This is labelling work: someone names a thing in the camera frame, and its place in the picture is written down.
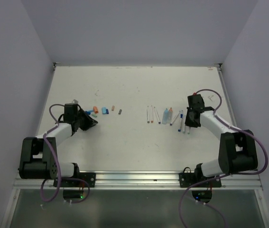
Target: orange marker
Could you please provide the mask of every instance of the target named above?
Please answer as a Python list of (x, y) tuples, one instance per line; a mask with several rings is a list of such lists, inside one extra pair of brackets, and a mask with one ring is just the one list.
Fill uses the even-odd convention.
[(93, 111), (94, 111), (94, 113), (98, 113), (98, 109), (96, 106), (93, 107)]

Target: pen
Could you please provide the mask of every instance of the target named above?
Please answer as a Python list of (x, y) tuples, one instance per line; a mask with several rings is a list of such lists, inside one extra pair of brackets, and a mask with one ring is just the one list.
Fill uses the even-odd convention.
[(182, 132), (185, 134), (185, 132), (186, 132), (186, 125), (185, 125), (185, 123), (183, 123), (182, 124)]
[(158, 124), (161, 124), (161, 121), (160, 121), (159, 115), (158, 115), (158, 111), (157, 111), (157, 109), (155, 107), (154, 107), (154, 111), (155, 111), (155, 116), (157, 118)]
[(153, 107), (151, 106), (151, 122), (153, 123)]
[(147, 123), (150, 123), (149, 106), (147, 106)]
[(180, 128), (178, 129), (178, 132), (181, 132), (183, 125), (183, 110), (181, 111), (181, 121), (180, 121)]
[(173, 117), (173, 120), (171, 121), (170, 126), (172, 126), (174, 124), (174, 122), (176, 121), (176, 119), (178, 118), (180, 113), (181, 113), (181, 111), (179, 111), (178, 114), (176, 114), (175, 117)]

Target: blue marker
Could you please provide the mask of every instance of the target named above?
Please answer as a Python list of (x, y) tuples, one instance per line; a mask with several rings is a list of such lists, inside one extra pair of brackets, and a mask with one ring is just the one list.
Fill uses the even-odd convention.
[(167, 124), (167, 119), (168, 119), (168, 109), (166, 108), (163, 114), (162, 124)]
[(183, 125), (183, 110), (181, 111), (181, 121), (180, 121), (180, 128), (178, 129), (178, 132), (181, 132)]

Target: black mounting bracket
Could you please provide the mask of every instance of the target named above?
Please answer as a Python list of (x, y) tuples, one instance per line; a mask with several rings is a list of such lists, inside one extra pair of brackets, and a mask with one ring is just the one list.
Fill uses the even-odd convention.
[[(200, 181), (204, 181), (206, 179), (210, 179), (213, 177), (202, 177), (201, 179), (197, 179), (194, 172), (180, 172), (178, 174), (179, 181), (180, 181), (180, 187), (181, 188), (188, 188), (189, 186), (198, 183)], [(220, 188), (222, 186), (221, 180), (217, 179), (216, 181), (210, 181), (204, 184), (199, 185), (199, 188), (208, 188), (211, 184), (212, 188)]]
[[(76, 178), (82, 179), (85, 182), (87, 182), (90, 188), (95, 187), (95, 180), (96, 180), (95, 172), (80, 172)], [(57, 179), (54, 180), (53, 186), (57, 187)], [(83, 186), (83, 183), (79, 181), (70, 181), (68, 179), (62, 178), (60, 186), (62, 188), (79, 188)]]

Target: small blue object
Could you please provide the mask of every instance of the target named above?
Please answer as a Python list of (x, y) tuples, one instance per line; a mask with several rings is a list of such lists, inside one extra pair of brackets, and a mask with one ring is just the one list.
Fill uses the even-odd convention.
[(168, 119), (168, 109), (166, 108), (163, 114), (162, 124), (167, 124)]
[(103, 107), (103, 108), (102, 108), (102, 113), (103, 113), (103, 114), (106, 114), (106, 107)]

